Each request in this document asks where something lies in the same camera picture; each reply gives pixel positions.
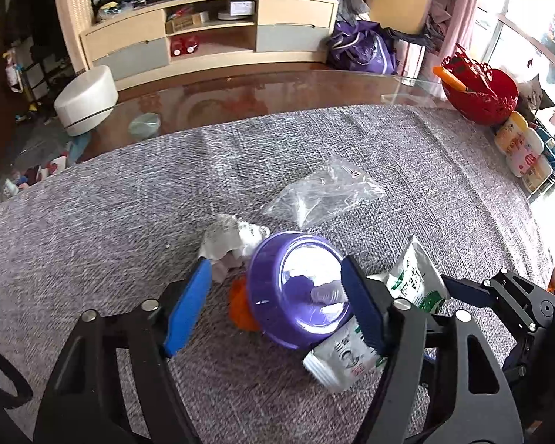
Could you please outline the white green snack pouch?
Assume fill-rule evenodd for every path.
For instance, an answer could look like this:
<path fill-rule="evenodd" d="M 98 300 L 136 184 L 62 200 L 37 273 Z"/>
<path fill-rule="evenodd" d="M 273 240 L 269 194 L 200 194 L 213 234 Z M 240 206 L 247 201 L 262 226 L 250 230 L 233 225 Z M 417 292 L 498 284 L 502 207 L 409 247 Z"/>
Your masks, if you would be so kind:
<path fill-rule="evenodd" d="M 394 299 L 404 298 L 430 314 L 436 314 L 450 299 L 441 275 L 416 236 L 388 273 L 370 279 L 384 283 Z"/>

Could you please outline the white tissue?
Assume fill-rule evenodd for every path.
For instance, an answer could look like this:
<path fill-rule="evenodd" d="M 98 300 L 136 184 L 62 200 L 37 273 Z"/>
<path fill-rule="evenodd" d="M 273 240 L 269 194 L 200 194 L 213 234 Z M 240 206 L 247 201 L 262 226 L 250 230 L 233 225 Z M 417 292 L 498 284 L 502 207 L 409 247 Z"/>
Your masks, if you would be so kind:
<path fill-rule="evenodd" d="M 270 236 L 267 226 L 219 213 L 206 228 L 199 256 L 211 263 L 213 283 L 223 283 L 235 270 L 248 265 L 258 246 Z"/>

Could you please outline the orange wrapper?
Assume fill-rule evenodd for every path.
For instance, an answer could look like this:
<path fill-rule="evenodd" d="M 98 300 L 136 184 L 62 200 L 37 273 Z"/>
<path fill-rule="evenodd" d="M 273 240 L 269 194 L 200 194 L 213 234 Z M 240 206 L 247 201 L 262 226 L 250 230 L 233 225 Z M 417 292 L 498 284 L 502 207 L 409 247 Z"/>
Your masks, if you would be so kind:
<path fill-rule="evenodd" d="M 260 330 L 249 306 L 246 275 L 241 275 L 232 281 L 228 293 L 228 317 L 242 331 L 258 332 Z"/>

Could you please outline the clear plastic bag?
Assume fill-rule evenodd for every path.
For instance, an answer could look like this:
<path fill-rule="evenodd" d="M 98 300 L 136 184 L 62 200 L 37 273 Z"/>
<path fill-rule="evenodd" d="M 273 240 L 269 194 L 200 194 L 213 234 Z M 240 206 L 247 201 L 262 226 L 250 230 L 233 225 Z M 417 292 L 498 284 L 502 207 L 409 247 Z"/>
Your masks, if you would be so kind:
<path fill-rule="evenodd" d="M 385 196 L 383 188 L 366 171 L 332 157 L 315 171 L 286 185 L 262 207 L 262 215 L 292 223 L 298 229 L 309 229 L 363 202 Z"/>

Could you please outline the small white bottle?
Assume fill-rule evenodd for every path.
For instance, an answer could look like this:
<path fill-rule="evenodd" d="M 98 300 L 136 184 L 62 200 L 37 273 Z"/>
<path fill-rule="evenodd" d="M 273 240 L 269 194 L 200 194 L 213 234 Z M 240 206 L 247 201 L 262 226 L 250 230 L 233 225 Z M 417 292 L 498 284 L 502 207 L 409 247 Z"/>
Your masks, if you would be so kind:
<path fill-rule="evenodd" d="M 536 192 L 551 176 L 552 166 L 542 154 L 522 177 L 522 183 L 530 194 Z"/>

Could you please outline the white bottle red label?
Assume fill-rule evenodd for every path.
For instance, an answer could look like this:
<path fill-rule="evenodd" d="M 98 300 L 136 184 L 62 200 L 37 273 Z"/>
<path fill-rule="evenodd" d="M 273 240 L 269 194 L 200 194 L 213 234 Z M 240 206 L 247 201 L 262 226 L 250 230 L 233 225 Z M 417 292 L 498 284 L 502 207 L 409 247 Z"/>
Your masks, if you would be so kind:
<path fill-rule="evenodd" d="M 544 151 L 544 142 L 533 128 L 524 130 L 513 138 L 506 150 L 506 164 L 510 171 L 521 178 L 532 167 Z"/>

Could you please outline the cream bottle yellow cap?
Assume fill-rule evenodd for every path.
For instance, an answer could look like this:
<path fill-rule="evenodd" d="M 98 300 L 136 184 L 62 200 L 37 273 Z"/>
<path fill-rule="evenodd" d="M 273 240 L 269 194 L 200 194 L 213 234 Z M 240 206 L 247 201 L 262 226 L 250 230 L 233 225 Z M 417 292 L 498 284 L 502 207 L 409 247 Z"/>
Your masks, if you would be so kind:
<path fill-rule="evenodd" d="M 521 137 L 527 129 L 527 120 L 517 111 L 513 111 L 506 122 L 495 133 L 495 146 L 502 154 L 508 154 L 512 148 L 513 140 Z"/>

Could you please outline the red plastic basket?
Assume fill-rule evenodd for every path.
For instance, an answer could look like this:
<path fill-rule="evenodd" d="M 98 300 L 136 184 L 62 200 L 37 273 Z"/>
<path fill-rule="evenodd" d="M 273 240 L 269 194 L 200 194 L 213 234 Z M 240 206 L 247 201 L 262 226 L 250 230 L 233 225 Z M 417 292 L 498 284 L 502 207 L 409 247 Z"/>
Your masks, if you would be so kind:
<path fill-rule="evenodd" d="M 441 67 L 466 87 L 459 91 L 446 81 L 441 82 L 447 100 L 467 119 L 495 126 L 506 122 L 515 110 L 519 91 L 512 77 L 471 59 L 460 45 L 452 56 L 442 60 Z"/>

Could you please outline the white round stool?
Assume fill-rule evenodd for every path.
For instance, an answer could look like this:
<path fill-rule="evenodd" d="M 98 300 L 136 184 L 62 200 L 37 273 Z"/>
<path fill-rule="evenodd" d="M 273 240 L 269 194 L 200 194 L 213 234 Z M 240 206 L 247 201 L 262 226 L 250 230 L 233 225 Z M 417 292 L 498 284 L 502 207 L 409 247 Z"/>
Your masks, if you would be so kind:
<path fill-rule="evenodd" d="M 87 133 L 106 119 L 118 101 L 111 69 L 96 66 L 72 80 L 54 103 L 58 119 L 70 137 Z"/>

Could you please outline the orange stick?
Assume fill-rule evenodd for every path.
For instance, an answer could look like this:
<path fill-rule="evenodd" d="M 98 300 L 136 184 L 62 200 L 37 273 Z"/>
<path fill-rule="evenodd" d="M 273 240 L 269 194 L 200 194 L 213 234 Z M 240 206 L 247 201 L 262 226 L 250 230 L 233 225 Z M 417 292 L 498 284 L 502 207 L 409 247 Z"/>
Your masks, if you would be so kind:
<path fill-rule="evenodd" d="M 454 90 L 462 93 L 468 92 L 469 88 L 451 71 L 449 71 L 444 66 L 438 65 L 432 68 L 432 72 L 435 76 L 441 79 L 442 82 L 447 84 Z"/>

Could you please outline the purple bag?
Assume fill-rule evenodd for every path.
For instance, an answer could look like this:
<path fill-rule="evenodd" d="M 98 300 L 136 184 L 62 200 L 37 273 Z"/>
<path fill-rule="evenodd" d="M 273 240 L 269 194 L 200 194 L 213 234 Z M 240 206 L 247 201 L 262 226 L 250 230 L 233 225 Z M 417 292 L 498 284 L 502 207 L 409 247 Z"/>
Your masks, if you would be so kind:
<path fill-rule="evenodd" d="M 360 20 L 355 25 L 338 21 L 327 41 L 327 64 L 345 71 L 395 74 L 395 39 L 379 23 Z"/>

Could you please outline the beige TV cabinet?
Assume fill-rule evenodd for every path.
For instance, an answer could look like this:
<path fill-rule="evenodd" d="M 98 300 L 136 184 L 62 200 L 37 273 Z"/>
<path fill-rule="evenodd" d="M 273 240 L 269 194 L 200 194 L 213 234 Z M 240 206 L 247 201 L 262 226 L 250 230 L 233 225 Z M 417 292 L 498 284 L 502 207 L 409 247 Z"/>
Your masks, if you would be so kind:
<path fill-rule="evenodd" d="M 323 63 L 337 0 L 166 0 L 80 36 L 88 67 L 106 65 L 125 90 L 220 68 Z"/>

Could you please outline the pink curtain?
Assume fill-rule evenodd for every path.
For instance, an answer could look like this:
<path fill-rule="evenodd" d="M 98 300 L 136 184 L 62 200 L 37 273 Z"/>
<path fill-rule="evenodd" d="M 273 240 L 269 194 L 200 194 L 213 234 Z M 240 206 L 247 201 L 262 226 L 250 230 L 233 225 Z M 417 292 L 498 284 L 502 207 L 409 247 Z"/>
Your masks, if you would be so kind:
<path fill-rule="evenodd" d="M 474 16 L 477 0 L 433 0 L 431 9 L 444 10 L 450 15 L 446 23 L 446 32 L 440 49 L 428 52 L 422 66 L 421 76 L 429 81 L 439 83 L 432 68 L 440 65 L 447 56 L 452 56 L 458 45 L 468 46 L 470 25 Z"/>

